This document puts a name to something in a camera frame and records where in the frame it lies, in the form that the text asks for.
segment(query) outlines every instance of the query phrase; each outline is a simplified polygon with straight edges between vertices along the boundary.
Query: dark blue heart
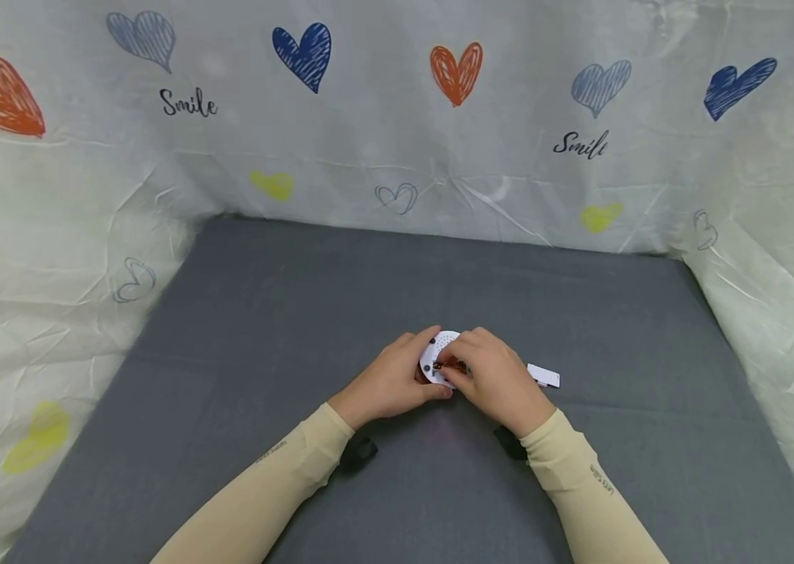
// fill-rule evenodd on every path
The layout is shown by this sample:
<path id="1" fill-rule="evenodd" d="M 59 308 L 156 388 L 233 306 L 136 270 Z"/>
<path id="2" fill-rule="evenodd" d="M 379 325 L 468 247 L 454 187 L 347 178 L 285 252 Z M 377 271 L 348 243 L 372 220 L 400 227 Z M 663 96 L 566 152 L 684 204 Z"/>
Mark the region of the dark blue heart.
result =
<path id="1" fill-rule="evenodd" d="M 315 94 L 331 59 L 331 32 L 324 23 L 315 22 L 303 31 L 300 45 L 283 28 L 272 31 L 272 45 L 284 66 L 297 75 Z"/>
<path id="2" fill-rule="evenodd" d="M 743 97 L 763 84 L 776 70 L 776 59 L 766 58 L 754 64 L 751 69 L 738 76 L 733 66 L 723 67 L 710 78 L 710 85 L 704 96 L 704 107 L 713 120 L 719 121 L 730 107 L 735 106 Z"/>

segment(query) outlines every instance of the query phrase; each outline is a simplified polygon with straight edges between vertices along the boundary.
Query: gray tablecloth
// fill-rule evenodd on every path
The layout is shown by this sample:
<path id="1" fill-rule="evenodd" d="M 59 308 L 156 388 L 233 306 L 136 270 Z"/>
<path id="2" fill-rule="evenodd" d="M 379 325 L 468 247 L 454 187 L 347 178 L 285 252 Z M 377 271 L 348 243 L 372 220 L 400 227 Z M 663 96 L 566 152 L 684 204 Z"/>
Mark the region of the gray tablecloth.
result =
<path id="1" fill-rule="evenodd" d="M 19 536 L 11 564 L 148 562 L 403 331 L 490 328 L 677 564 L 794 564 L 794 478 L 679 262 L 215 219 Z M 461 397 L 375 422 L 268 562 L 571 562 L 556 511 Z M 594 541 L 601 541 L 600 530 Z"/>

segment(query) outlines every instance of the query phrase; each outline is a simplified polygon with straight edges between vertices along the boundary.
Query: light blue heart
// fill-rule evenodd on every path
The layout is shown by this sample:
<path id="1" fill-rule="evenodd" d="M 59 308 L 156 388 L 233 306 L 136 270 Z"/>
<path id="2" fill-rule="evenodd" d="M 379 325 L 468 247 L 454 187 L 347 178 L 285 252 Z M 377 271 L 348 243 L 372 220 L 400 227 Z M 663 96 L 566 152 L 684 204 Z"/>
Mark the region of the light blue heart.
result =
<path id="1" fill-rule="evenodd" d="M 630 76 L 632 63 L 628 60 L 617 60 L 607 70 L 598 64 L 588 65 L 572 82 L 572 99 L 590 109 L 597 119 L 597 115 L 620 93 Z"/>
<path id="2" fill-rule="evenodd" d="M 175 35 L 169 20 L 161 13 L 141 12 L 131 20 L 123 13 L 112 12 L 106 17 L 106 27 L 126 52 L 152 60 L 171 73 L 169 61 Z"/>

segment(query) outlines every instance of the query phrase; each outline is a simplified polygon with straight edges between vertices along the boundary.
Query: white card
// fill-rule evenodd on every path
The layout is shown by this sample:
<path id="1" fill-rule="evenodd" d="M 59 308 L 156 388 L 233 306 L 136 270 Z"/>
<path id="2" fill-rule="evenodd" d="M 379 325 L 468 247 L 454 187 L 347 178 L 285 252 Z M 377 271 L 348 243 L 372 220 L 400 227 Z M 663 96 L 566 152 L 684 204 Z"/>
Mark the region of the white card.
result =
<path id="1" fill-rule="evenodd" d="M 561 387 L 561 375 L 552 370 L 536 367 L 535 364 L 529 364 L 526 370 L 529 371 L 532 378 L 538 381 L 538 385 L 542 388 L 546 386 L 553 386 L 555 388 Z"/>

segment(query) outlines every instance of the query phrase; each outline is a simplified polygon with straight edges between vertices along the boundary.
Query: beige arm sleeve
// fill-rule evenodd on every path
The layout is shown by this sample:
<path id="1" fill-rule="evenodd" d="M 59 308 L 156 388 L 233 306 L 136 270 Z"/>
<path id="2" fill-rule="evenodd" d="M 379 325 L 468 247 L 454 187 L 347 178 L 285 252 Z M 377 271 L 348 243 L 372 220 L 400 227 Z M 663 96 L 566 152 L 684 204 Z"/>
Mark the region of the beige arm sleeve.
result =
<path id="1" fill-rule="evenodd" d="M 300 504 L 326 485 L 352 436 L 322 404 L 190 517 L 152 564 L 260 564 Z"/>
<path id="2" fill-rule="evenodd" d="M 521 442 L 557 506 L 576 564 L 669 564 L 562 411 Z"/>

